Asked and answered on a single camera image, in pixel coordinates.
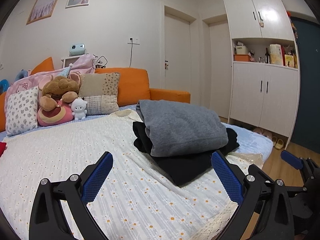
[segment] blue grip pad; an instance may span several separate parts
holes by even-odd
[[[102,184],[111,171],[112,165],[113,157],[111,153],[108,153],[95,168],[89,179],[87,179],[87,181],[84,183],[81,200],[85,205],[94,201]]]
[[[212,154],[211,165],[228,193],[229,198],[240,205],[243,201],[242,185],[219,153],[214,152]]]
[[[292,155],[291,153],[287,151],[282,151],[280,156],[281,159],[283,159],[286,163],[290,164],[296,170],[301,170],[303,168],[302,161],[298,157]]]

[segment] power outlet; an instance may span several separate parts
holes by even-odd
[[[132,44],[133,43],[134,45],[140,45],[140,39],[139,38],[137,38],[137,37],[132,38],[133,41],[131,41],[130,38],[131,37],[128,38],[128,44]]]

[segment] cabinet door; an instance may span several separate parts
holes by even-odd
[[[261,38],[260,25],[252,0],[224,0],[231,38]]]
[[[295,121],[298,71],[266,65],[265,95],[260,127],[289,136]]]
[[[230,118],[259,126],[264,96],[264,79],[264,64],[233,64]]]
[[[291,23],[281,0],[252,0],[260,21],[262,38],[294,40]]]

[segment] white plush toy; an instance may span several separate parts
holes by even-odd
[[[71,106],[72,115],[74,115],[75,120],[82,120],[87,114],[87,101],[82,98],[76,98],[69,106]]]

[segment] screw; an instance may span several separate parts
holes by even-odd
[[[48,180],[47,179],[42,179],[40,183],[41,183],[41,185],[45,185],[45,184],[48,183]]]
[[[252,175],[247,175],[247,180],[253,182],[255,178]]]
[[[79,178],[79,176],[77,174],[73,174],[73,175],[71,175],[70,180],[76,181],[78,178]]]
[[[283,185],[283,181],[280,180],[280,179],[277,179],[277,184],[278,184],[279,186],[282,186],[282,185]]]

